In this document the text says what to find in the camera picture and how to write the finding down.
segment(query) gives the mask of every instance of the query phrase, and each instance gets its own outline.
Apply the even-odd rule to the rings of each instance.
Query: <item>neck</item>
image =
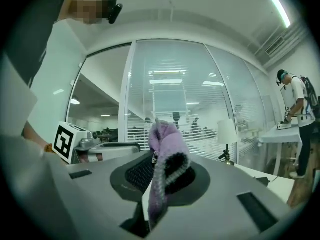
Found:
[[[64,0],[60,10],[58,21],[72,18],[74,4],[75,0]]]

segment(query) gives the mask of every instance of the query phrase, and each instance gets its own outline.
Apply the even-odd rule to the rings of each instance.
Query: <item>black pants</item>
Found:
[[[310,125],[300,127],[300,138],[302,140],[302,149],[299,156],[299,169],[297,170],[297,174],[299,176],[303,176],[306,174],[308,161],[310,157],[311,150],[311,136],[314,131],[315,123],[313,122]]]

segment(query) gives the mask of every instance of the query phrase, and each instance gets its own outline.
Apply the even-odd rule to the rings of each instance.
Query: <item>white table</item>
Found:
[[[301,149],[302,149],[302,140],[300,138],[299,126],[295,123],[292,124],[292,128],[278,130],[277,126],[274,126],[270,131],[260,137],[260,143],[278,143],[276,161],[274,167],[273,175],[278,175],[282,154],[282,143],[293,143],[297,142],[298,147],[296,151],[296,160],[295,164],[297,164]]]
[[[288,202],[292,189],[294,187],[295,181],[289,178],[277,177],[275,175],[271,175],[268,173],[264,173],[261,171],[253,170],[239,164],[235,164],[235,167],[249,174],[254,178],[263,178],[267,177],[270,181],[268,184],[268,189],[270,189],[273,193],[275,193],[282,201],[285,203]]]

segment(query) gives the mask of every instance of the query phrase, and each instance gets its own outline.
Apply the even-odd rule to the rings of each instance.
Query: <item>white cube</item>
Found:
[[[88,131],[69,122],[59,122],[52,150],[71,164],[74,148],[88,137]]]

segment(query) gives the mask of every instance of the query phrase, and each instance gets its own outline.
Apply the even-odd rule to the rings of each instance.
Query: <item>air conditioning vent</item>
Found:
[[[265,52],[270,56],[273,54],[283,43],[285,42],[285,39],[280,36],[273,44],[271,44]]]

